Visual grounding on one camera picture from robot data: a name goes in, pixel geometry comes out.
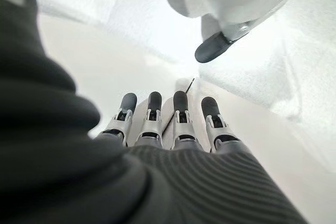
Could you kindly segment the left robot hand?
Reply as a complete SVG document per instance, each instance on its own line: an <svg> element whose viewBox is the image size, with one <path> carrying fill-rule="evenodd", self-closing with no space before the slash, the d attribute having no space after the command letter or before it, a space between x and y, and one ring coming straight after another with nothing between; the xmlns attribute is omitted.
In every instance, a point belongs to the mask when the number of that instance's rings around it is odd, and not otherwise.
<svg viewBox="0 0 336 224"><path fill-rule="evenodd" d="M127 131L137 103L123 97L110 126L48 58L36 0L1 0L1 223L305 223L215 99L202 110L210 152L192 133L187 96L174 95L174 146L162 147L161 96L149 97L145 131Z"/></svg>

